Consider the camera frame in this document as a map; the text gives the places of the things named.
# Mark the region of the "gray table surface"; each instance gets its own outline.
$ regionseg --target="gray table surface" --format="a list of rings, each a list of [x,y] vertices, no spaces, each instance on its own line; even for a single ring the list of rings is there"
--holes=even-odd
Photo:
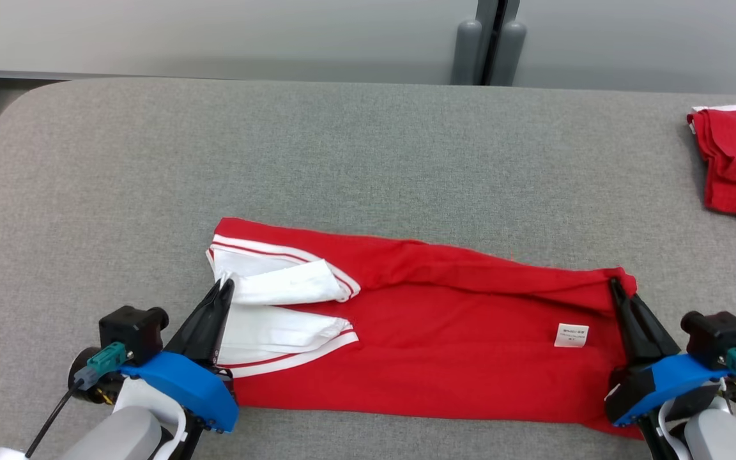
[[[686,344],[685,312],[736,313],[736,217],[704,210],[684,120],[724,103],[736,96],[184,79],[32,91],[0,119],[0,445],[26,448],[71,359],[97,343],[98,318],[129,303],[185,319],[210,285],[204,250],[225,215],[622,265]],[[522,392],[502,398],[540,398]],[[71,402],[36,458],[108,411]],[[227,457],[648,452],[578,425],[249,408],[196,455]]]

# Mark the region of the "garment label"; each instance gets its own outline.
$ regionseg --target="garment label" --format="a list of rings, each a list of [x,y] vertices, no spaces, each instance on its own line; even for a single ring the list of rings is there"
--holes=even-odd
[[[555,335],[555,346],[580,348],[587,343],[587,332],[589,331],[589,326],[558,324],[558,334]]]

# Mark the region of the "black cable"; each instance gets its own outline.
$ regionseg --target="black cable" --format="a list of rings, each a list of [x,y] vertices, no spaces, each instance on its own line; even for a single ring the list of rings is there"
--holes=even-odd
[[[30,456],[33,455],[33,452],[35,452],[36,448],[38,447],[38,443],[42,442],[44,434],[47,434],[47,430],[50,429],[50,425],[52,425],[53,421],[55,421],[56,417],[58,417],[61,408],[64,408],[64,405],[67,404],[67,401],[70,400],[70,397],[73,395],[73,393],[78,390],[83,383],[83,379],[77,379],[73,386],[70,387],[69,390],[67,390],[67,393],[65,393],[64,396],[61,397],[61,401],[59,401],[59,404],[56,405],[56,408],[53,410],[52,413],[50,413],[50,416],[47,417],[47,421],[44,422],[44,426],[42,426],[41,430],[39,430],[38,434],[36,434],[36,439],[34,439],[30,447],[27,448],[27,452],[24,454],[24,458],[30,458]]]

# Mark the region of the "metal frame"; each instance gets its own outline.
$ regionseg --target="metal frame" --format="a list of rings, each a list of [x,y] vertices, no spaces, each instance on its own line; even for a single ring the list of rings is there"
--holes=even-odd
[[[479,0],[476,19],[459,24],[450,84],[512,86],[526,37],[520,0]]]

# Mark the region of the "white wall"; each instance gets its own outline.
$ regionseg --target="white wall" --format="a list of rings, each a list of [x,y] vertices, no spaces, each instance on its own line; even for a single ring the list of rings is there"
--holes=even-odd
[[[450,81],[474,0],[0,0],[0,71]]]
[[[736,2],[522,0],[514,84],[736,93]]]

